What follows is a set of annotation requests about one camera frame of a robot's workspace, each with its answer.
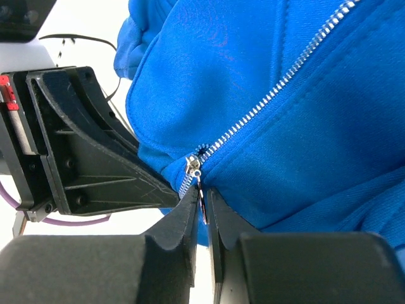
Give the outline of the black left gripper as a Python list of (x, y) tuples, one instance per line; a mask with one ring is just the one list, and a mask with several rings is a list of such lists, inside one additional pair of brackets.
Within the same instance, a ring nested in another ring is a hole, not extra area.
[(1, 153), (29, 221), (176, 206), (138, 145), (91, 67), (1, 74)]

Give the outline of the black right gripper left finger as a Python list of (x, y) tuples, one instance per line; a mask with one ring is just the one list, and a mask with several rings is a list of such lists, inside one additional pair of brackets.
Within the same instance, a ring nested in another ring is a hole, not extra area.
[(188, 303), (197, 190), (139, 235), (20, 236), (1, 251), (2, 303)]

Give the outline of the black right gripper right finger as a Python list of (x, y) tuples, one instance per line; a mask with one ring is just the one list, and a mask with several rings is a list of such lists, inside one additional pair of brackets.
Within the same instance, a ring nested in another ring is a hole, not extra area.
[(371, 233), (264, 233), (207, 193), (215, 303), (403, 303), (394, 250)]

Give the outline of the silver zipper pull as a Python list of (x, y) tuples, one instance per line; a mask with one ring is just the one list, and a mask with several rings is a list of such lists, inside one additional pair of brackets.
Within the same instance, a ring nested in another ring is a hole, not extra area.
[(197, 189), (198, 189), (198, 202), (202, 212), (202, 219), (205, 224), (208, 223), (207, 213), (206, 213), (206, 204), (204, 200), (204, 191), (202, 187), (202, 172), (201, 172), (201, 162), (198, 156), (190, 155), (186, 158), (186, 167), (185, 173), (189, 175), (192, 180), (196, 180)]

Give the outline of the blue zip-up jacket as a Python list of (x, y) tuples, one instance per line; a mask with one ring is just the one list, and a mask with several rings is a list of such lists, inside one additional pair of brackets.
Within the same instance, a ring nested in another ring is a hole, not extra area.
[(403, 1), (130, 1), (117, 74), (139, 158), (188, 156), (264, 232), (404, 248)]

